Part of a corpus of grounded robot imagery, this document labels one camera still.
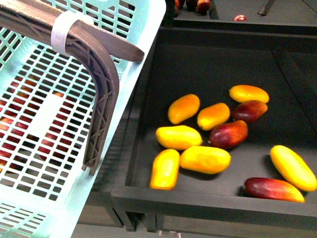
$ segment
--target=plastic basket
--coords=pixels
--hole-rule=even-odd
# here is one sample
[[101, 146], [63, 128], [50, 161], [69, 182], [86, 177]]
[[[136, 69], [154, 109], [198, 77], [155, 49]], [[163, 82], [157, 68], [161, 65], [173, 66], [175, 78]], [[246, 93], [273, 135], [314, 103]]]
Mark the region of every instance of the plastic basket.
[[[164, 0], [42, 1], [92, 17], [145, 57], [165, 13]], [[112, 58], [120, 91], [97, 172], [144, 63]], [[78, 60], [0, 30], [0, 237], [71, 236], [97, 175], [81, 170], [95, 94]]]

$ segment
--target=floor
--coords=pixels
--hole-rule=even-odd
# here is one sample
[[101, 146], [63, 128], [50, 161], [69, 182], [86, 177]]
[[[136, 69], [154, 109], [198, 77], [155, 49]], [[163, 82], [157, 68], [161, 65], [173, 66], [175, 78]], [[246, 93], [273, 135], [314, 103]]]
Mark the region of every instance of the floor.
[[149, 233], [140, 224], [136, 232], [124, 228], [77, 225], [71, 238], [216, 238], [188, 233]]

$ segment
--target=black tray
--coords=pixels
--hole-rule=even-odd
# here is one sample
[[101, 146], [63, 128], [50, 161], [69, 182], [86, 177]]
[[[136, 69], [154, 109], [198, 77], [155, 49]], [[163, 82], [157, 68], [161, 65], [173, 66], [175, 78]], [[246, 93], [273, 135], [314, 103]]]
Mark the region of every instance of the black tray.
[[211, 7], [205, 15], [188, 11], [186, 4], [174, 18], [174, 0], [165, 0], [167, 5], [165, 23], [174, 25], [177, 21], [220, 21], [232, 22], [237, 15], [245, 15], [247, 23], [316, 25], [317, 3], [314, 0], [211, 0]]
[[[316, 60], [310, 54], [315, 51], [314, 37], [160, 28], [152, 65], [132, 99], [114, 204], [146, 214], [317, 231], [317, 191], [305, 193], [306, 203], [295, 203], [250, 198], [241, 189], [249, 177], [282, 179], [269, 158], [277, 144], [294, 149], [317, 174], [316, 94], [304, 74], [316, 75], [307, 60]], [[180, 169], [172, 191], [149, 189], [153, 159], [163, 150], [155, 130], [171, 125], [168, 106], [194, 93], [201, 108], [224, 102], [232, 109], [238, 103], [228, 90], [237, 84], [265, 89], [270, 102], [268, 112], [249, 125], [247, 140], [229, 151], [229, 168], [214, 176]], [[182, 124], [197, 129], [207, 145], [208, 132], [198, 128], [196, 117]]]

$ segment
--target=white tape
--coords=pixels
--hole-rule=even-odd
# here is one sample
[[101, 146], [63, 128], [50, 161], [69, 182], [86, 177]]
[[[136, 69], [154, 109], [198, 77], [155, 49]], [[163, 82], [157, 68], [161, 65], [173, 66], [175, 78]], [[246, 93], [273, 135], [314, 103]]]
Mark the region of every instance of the white tape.
[[28, 128], [28, 133], [39, 138], [44, 138], [52, 121], [56, 119], [56, 114], [63, 105], [64, 99], [54, 94], [48, 94], [41, 105], [40, 109], [36, 112], [32, 123]]
[[90, 25], [94, 24], [92, 18], [80, 12], [65, 11], [56, 18], [51, 34], [51, 46], [54, 51], [69, 56], [65, 50], [66, 38], [71, 26], [77, 20], [82, 20]]

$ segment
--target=yellow mango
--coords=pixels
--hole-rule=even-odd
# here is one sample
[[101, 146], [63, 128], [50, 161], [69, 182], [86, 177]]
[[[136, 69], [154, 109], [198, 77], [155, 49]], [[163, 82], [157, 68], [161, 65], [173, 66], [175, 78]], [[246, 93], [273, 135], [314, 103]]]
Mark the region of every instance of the yellow mango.
[[159, 127], [156, 137], [162, 146], [174, 150], [186, 150], [203, 142], [199, 132], [186, 125]]
[[174, 125], [191, 118], [200, 106], [200, 100], [195, 94], [188, 94], [173, 102], [167, 112], [168, 119]]
[[177, 182], [179, 153], [173, 149], [160, 152], [154, 159], [150, 188], [172, 190]]
[[276, 169], [290, 184], [307, 192], [317, 189], [317, 179], [313, 171], [293, 150], [276, 145], [271, 148], [270, 156]]
[[262, 88], [251, 85], [236, 85], [229, 90], [230, 97], [243, 103], [250, 100], [259, 100], [263, 103], [269, 102], [269, 96]]
[[197, 124], [202, 130], [211, 130], [225, 123], [230, 117], [230, 108], [225, 103], [216, 103], [202, 109], [197, 116]]
[[230, 154], [223, 149], [193, 146], [183, 151], [179, 165], [183, 169], [212, 175], [224, 171], [230, 165], [230, 161]]

